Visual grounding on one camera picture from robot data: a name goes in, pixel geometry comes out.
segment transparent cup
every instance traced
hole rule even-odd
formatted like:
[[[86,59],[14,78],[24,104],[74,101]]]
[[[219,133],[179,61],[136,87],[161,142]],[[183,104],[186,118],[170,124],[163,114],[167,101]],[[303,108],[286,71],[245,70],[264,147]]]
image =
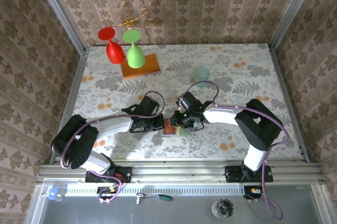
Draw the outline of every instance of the transparent cup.
[[[174,104],[177,101],[175,98],[175,86],[173,84],[156,85],[154,90],[162,94],[166,104]],[[154,94],[154,98],[159,105],[163,104],[163,100],[158,94]]]
[[[197,67],[194,71],[195,82],[206,81],[210,77],[210,71],[207,67]],[[205,87],[206,83],[198,83],[196,86],[199,88]]]
[[[194,68],[192,65],[183,63],[178,67],[178,77],[181,84],[191,84]]]
[[[212,212],[217,218],[228,218],[234,213],[234,205],[229,199],[221,199],[213,203]]]

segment green-handled tool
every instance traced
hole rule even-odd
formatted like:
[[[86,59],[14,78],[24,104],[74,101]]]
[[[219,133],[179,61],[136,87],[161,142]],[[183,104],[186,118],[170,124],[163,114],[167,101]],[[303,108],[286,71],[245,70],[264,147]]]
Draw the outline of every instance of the green-handled tool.
[[[137,197],[136,204],[140,204],[141,203],[141,198],[158,198],[158,199],[162,199],[162,200],[165,200],[165,201],[172,201],[173,200],[173,198],[171,196],[164,195],[164,194],[137,193],[136,197]]]
[[[163,195],[163,194],[157,194],[157,198],[162,199],[162,200],[166,200],[166,201],[172,201],[173,198],[169,195]]]

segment patterned wall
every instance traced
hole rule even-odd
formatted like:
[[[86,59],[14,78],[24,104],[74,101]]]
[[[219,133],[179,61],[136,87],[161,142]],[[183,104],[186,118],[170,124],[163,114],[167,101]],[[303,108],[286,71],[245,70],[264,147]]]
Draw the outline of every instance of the patterned wall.
[[[0,0],[0,223],[23,223],[77,61],[46,0]]]
[[[142,29],[142,44],[268,43],[290,0],[60,0],[87,46],[104,45],[97,38],[104,26],[118,18],[101,18],[120,1],[152,7],[153,28]],[[124,44],[119,27],[115,41]]]
[[[305,0],[276,53],[337,210],[337,0]]]

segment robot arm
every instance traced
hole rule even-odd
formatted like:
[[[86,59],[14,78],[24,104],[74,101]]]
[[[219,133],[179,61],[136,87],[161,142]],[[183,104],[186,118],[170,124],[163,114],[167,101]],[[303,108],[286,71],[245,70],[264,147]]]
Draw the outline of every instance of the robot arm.
[[[66,149],[64,159],[69,168],[77,169],[79,167],[87,171],[94,171],[98,174],[114,175],[115,164],[104,154],[92,150],[95,141],[98,139],[119,132],[151,132],[165,127],[163,114],[154,118],[138,118],[137,115],[150,116],[154,110],[158,110],[159,104],[152,98],[145,96],[140,104],[135,104],[129,108],[124,108],[114,116],[106,116],[91,120],[95,127],[85,126],[69,147],[71,137],[84,125],[87,120],[80,115],[72,116],[65,126],[60,130],[52,142],[52,149],[58,156]]]
[[[171,126],[190,128],[192,131],[203,129],[204,123],[227,123],[240,127],[250,143],[247,156],[241,164],[243,176],[249,180],[255,176],[255,172],[261,167],[270,145],[281,132],[275,123],[263,116],[246,110],[238,112],[235,106],[232,109],[220,108],[212,101],[202,104],[190,92],[181,95],[177,105],[179,111],[175,111],[171,117]],[[246,107],[267,114],[282,124],[257,99],[252,99],[246,104]]]

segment wooden block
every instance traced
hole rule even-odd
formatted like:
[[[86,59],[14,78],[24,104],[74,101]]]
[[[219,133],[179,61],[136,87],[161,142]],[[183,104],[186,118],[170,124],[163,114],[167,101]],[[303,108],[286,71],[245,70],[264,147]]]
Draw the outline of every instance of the wooden block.
[[[139,75],[150,74],[160,71],[160,67],[155,54],[145,56],[145,64],[139,69],[133,69],[127,63],[127,60],[121,63],[123,78],[131,78]]]

